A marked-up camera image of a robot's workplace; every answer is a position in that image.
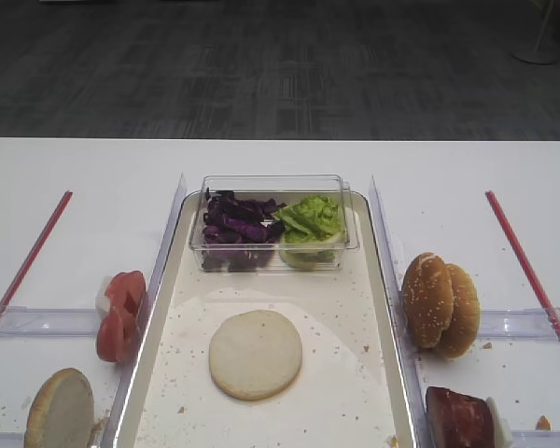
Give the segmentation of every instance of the crumb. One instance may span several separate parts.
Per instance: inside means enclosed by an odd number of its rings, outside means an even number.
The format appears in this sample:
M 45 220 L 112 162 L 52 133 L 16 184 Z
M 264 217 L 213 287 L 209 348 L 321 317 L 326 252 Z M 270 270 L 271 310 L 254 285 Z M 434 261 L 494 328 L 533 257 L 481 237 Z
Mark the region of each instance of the crumb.
M 105 412 L 105 416 L 100 418 L 95 425 L 91 428 L 91 441 L 96 440 L 97 436 L 104 430 L 105 422 L 108 419 L 108 411 Z
M 535 429 L 537 431 L 551 431 L 552 426 L 550 425 L 550 421 L 546 418 L 546 416 L 542 415 L 539 418 L 538 423 L 535 425 Z

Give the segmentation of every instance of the ham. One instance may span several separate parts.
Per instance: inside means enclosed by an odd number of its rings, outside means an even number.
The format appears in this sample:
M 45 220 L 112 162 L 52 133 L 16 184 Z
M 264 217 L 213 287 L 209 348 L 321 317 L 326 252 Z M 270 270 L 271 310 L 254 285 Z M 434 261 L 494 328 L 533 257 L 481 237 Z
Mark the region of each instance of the ham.
M 494 448 L 494 420 L 487 403 L 443 387 L 428 387 L 427 419 L 436 448 Z
M 138 341 L 137 316 L 146 296 L 142 273 L 119 273 L 105 289 L 110 308 L 97 333 L 96 351 L 100 359 L 122 363 L 133 357 Z

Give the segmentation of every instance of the red stick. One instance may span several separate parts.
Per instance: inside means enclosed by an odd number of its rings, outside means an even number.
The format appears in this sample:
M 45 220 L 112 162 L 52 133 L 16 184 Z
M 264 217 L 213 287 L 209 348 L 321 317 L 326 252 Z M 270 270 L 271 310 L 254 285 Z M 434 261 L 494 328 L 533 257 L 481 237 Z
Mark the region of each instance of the red stick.
M 521 263 L 521 267 L 523 268 L 523 271 L 525 271 L 526 278 L 529 280 L 531 287 L 535 291 L 535 295 L 538 296 L 539 303 L 541 303 L 541 306 L 543 308 L 553 308 L 548 295 L 545 293 L 545 289 L 543 289 L 543 286 L 538 280 L 538 276 L 535 274 L 535 271 L 533 271 L 533 267 L 531 267 L 531 263 L 529 262 L 529 259 L 526 257 L 525 252 L 521 247 L 521 243 L 519 243 L 519 240 L 516 238 L 510 222 L 508 222 L 508 220 L 506 219 L 504 210 L 502 210 L 502 207 L 497 201 L 496 195 L 493 191 L 487 191 L 485 193 L 485 196 L 487 197 L 487 201 L 489 201 L 490 205 L 492 206 L 492 209 L 496 214 L 497 220 L 499 221 L 502 230 L 504 230 L 504 233 L 506 233 L 506 237 L 511 243 L 512 249 L 516 254 L 516 258 L 518 258 L 519 262 Z M 553 327 L 556 329 L 556 331 L 560 331 L 560 324 L 557 319 L 553 319 Z
M 29 268 L 31 268 L 31 265 L 33 264 L 35 258 L 37 257 L 37 254 L 39 254 L 39 251 L 41 250 L 42 246 L 48 239 L 49 234 L 52 232 L 52 229 L 54 229 L 54 226 L 58 222 L 58 219 L 60 219 L 60 216 L 63 214 L 64 208 L 66 208 L 72 196 L 73 196 L 72 191 L 67 191 L 64 193 L 64 195 L 60 199 L 60 202 L 58 203 L 58 205 L 56 205 L 56 208 L 52 212 L 52 216 L 49 217 L 48 222 L 44 226 L 44 230 L 41 231 L 41 233 L 37 237 L 37 240 L 35 240 L 35 244 L 29 251 L 29 254 L 27 254 L 27 258 L 22 263 L 15 277 L 12 279 L 12 282 L 10 283 L 7 292 L 5 292 L 4 296 L 2 296 L 2 300 L 0 300 L 0 317 L 2 316 L 2 313 L 6 310 L 8 304 L 12 300 L 12 297 L 17 292 L 17 289 L 19 289 L 19 286 L 21 285 L 23 278 L 25 278 L 25 275 L 29 271 Z

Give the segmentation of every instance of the tomato slice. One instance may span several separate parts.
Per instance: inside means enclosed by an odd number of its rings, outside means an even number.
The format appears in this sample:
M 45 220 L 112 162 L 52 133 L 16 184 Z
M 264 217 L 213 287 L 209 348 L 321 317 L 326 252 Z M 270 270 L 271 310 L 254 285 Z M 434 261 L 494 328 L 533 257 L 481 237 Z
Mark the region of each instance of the tomato slice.
M 105 294 L 110 311 L 97 333 L 97 355 L 104 361 L 125 362 L 133 356 L 138 341 L 136 320 L 146 295 L 145 278 L 139 271 L 119 273 Z

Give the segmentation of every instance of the top bun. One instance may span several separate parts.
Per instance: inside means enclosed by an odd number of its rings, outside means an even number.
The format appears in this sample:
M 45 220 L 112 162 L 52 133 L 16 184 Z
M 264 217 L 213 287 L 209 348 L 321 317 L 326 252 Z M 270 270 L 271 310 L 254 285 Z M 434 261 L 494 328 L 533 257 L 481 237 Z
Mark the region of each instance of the top bun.
M 450 326 L 454 310 L 452 281 L 444 261 L 431 252 L 415 258 L 404 274 L 402 293 L 414 343 L 435 347 Z
M 450 327 L 441 334 L 436 352 L 442 357 L 462 357 L 472 346 L 481 320 L 477 290 L 470 276 L 455 264 L 447 264 L 452 280 L 455 307 Z

